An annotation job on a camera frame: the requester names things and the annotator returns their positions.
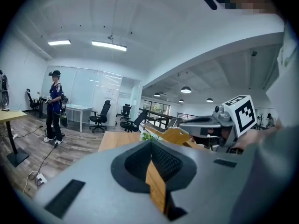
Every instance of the white ceiling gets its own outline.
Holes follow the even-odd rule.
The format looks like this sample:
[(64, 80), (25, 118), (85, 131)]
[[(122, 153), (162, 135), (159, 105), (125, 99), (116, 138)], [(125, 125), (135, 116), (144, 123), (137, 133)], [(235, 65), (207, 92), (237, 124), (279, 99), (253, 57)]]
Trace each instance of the white ceiling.
[[(278, 77), (277, 56), (281, 46), (255, 47), (217, 57), (143, 89), (142, 95), (154, 97), (154, 93), (161, 92), (161, 97), (155, 98), (171, 102), (178, 102), (181, 98), (185, 102), (205, 102), (206, 96), (215, 95), (215, 91), (266, 91)], [(257, 52), (255, 57), (251, 56), (253, 51)], [(181, 93), (183, 86), (189, 86), (192, 93)]]
[[(161, 41), (199, 1), (28, 0), (14, 25), (49, 59), (101, 59), (148, 70)], [(112, 32), (114, 43), (127, 46), (127, 52), (91, 45), (92, 40), (110, 42)], [(71, 45), (48, 45), (64, 39)]]

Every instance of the railing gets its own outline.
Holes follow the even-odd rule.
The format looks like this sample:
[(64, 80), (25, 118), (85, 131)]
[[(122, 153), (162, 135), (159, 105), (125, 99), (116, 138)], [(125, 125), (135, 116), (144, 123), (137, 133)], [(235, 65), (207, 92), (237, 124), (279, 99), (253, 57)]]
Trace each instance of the railing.
[(190, 114), (183, 114), (183, 113), (178, 113), (178, 118), (182, 118), (184, 120), (188, 120), (188, 119), (193, 119), (196, 118), (196, 115), (190, 115)]
[(168, 126), (169, 120), (171, 119), (175, 119), (175, 117), (166, 114), (157, 113), (154, 111), (148, 111), (147, 117), (145, 117), (145, 119), (141, 122), (140, 125), (143, 128), (143, 130), (145, 130), (146, 132), (148, 132), (144, 127), (146, 122), (149, 122), (159, 128), (165, 129)]

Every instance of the black office chair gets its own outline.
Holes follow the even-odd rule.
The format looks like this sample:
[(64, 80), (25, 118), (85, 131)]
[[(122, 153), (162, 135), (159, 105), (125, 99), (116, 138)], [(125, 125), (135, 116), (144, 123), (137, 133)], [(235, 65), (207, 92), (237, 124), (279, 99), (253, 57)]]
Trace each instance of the black office chair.
[(125, 120), (129, 120), (129, 115), (130, 115), (130, 110), (131, 110), (131, 106), (128, 105), (128, 104), (125, 104), (123, 107), (122, 107), (122, 111), (121, 111), (121, 119), (125, 119)]
[(35, 102), (31, 98), (30, 89), (27, 89), (26, 92), (27, 92), (27, 95), (28, 95), (28, 98), (29, 98), (30, 107), (33, 109), (33, 111), (37, 111), (37, 107), (40, 105), (40, 99), (39, 99), (39, 101)]
[(127, 120), (121, 122), (121, 127), (125, 129), (128, 133), (131, 131), (137, 132), (139, 130), (139, 125), (141, 121), (145, 119), (148, 115), (148, 110), (143, 110), (142, 113), (135, 119), (135, 121)]
[(104, 103), (103, 109), (101, 111), (101, 114), (97, 115), (97, 111), (92, 111), (92, 112), (94, 112), (94, 116), (90, 116), (89, 119), (92, 122), (95, 122), (96, 125), (89, 126), (89, 129), (94, 127), (93, 133), (94, 133), (94, 130), (96, 130), (96, 129), (103, 130), (103, 133), (105, 132), (105, 130), (103, 128), (107, 129), (107, 126), (103, 126), (102, 123), (107, 122), (107, 113), (110, 109), (110, 106), (111, 106), (110, 105), (110, 100), (106, 100), (105, 103)]

